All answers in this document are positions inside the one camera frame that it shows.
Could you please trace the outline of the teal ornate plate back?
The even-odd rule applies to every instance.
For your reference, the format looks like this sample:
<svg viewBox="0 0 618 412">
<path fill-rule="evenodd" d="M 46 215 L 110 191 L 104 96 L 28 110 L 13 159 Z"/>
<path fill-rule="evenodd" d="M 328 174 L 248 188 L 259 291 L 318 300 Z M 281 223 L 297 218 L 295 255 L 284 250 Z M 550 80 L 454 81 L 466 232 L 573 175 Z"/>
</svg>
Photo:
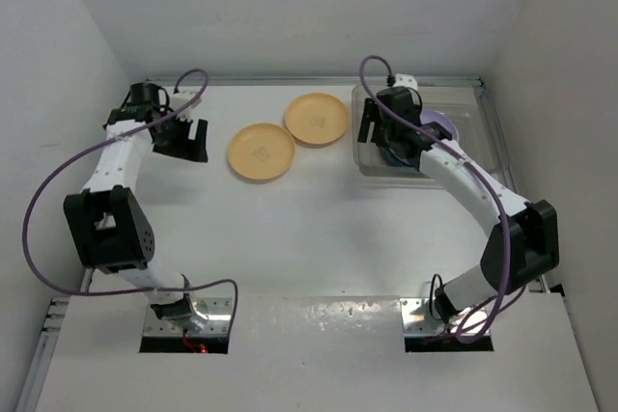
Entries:
<svg viewBox="0 0 618 412">
<path fill-rule="evenodd" d="M 408 162 L 398 158 L 390 149 L 380 148 L 379 153 L 382 160 L 386 163 L 387 166 L 394 168 L 402 168 L 413 173 L 418 172 L 418 170 L 411 166 Z"/>
</svg>

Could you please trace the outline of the yellow plate back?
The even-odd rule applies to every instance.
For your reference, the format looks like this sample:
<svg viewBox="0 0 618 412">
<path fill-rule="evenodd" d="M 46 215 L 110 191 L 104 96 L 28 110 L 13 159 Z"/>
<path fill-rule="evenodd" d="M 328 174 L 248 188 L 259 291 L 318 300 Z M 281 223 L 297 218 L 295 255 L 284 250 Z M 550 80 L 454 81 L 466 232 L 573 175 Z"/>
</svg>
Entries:
<svg viewBox="0 0 618 412">
<path fill-rule="evenodd" d="M 284 122 L 297 141 L 324 146 L 339 140 L 347 132 L 351 114 L 339 98 L 311 93 L 299 96 L 290 103 Z"/>
</svg>

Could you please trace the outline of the yellow plate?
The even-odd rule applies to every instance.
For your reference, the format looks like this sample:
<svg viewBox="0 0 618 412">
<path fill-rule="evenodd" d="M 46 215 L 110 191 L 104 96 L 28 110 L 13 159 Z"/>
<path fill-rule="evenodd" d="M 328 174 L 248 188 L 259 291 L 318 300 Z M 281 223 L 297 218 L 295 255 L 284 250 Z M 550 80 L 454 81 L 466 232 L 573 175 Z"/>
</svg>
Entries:
<svg viewBox="0 0 618 412">
<path fill-rule="evenodd" d="M 276 124 L 252 124 L 241 129 L 227 149 L 230 167 L 242 178 L 268 181 L 289 171 L 295 160 L 295 141 Z"/>
<path fill-rule="evenodd" d="M 351 114 L 339 98 L 311 93 L 299 96 L 290 103 L 284 122 L 297 141 L 324 146 L 339 140 L 347 132 Z"/>
</svg>

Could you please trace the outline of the purple plate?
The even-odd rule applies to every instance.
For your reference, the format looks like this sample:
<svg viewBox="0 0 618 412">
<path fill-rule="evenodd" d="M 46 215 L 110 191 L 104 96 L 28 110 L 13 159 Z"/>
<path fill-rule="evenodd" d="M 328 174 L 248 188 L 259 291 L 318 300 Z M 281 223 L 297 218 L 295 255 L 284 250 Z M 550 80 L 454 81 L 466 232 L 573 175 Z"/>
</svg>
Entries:
<svg viewBox="0 0 618 412">
<path fill-rule="evenodd" d="M 452 135 L 454 140 L 460 139 L 456 125 L 443 113 L 434 110 L 422 110 L 420 121 L 422 124 L 438 123 Z"/>
</svg>

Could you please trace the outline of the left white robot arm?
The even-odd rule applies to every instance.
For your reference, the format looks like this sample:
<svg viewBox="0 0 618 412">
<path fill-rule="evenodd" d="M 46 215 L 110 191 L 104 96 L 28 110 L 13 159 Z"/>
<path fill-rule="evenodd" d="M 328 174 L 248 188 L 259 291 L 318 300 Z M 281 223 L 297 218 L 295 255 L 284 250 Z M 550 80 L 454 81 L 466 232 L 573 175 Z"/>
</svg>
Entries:
<svg viewBox="0 0 618 412">
<path fill-rule="evenodd" d="M 208 123 L 191 119 L 188 101 L 200 99 L 154 83 L 131 85 L 104 126 L 107 145 L 93 174 L 80 193 L 66 197 L 63 209 L 85 267 L 144 290 L 158 319 L 198 334 L 209 323 L 208 307 L 190 294 L 184 275 L 155 257 L 154 229 L 135 197 L 142 161 L 152 152 L 207 162 Z"/>
</svg>

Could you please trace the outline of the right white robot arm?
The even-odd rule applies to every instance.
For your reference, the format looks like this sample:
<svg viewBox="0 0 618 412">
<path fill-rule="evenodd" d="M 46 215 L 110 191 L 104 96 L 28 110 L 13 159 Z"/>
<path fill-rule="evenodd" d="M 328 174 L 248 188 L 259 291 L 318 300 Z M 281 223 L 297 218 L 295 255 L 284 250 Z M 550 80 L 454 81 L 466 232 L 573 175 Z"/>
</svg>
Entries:
<svg viewBox="0 0 618 412">
<path fill-rule="evenodd" d="M 487 237 L 475 266 L 432 290 L 429 320 L 445 325 L 466 309 L 502 301 L 558 265 L 555 208 L 525 199 L 485 171 L 464 152 L 453 123 L 425 110 L 417 88 L 385 88 L 353 102 L 362 110 L 358 144 L 385 153 L 407 174 L 434 180 Z"/>
</svg>

